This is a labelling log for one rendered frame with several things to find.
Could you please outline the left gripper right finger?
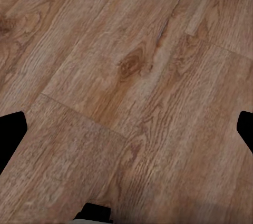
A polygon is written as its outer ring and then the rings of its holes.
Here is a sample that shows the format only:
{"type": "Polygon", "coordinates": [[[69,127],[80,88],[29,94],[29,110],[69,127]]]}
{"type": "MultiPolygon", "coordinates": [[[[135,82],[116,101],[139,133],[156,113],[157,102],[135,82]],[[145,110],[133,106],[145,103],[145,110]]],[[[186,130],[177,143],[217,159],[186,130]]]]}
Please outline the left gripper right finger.
{"type": "Polygon", "coordinates": [[[237,131],[253,153],[253,113],[241,111],[237,131]]]}

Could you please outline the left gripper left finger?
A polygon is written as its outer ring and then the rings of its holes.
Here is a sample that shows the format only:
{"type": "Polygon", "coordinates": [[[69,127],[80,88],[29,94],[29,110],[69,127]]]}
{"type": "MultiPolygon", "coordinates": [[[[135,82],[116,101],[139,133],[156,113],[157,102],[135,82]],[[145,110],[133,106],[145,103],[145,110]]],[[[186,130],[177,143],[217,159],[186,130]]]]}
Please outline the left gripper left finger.
{"type": "Polygon", "coordinates": [[[0,174],[27,132],[24,112],[0,117],[0,174]]]}

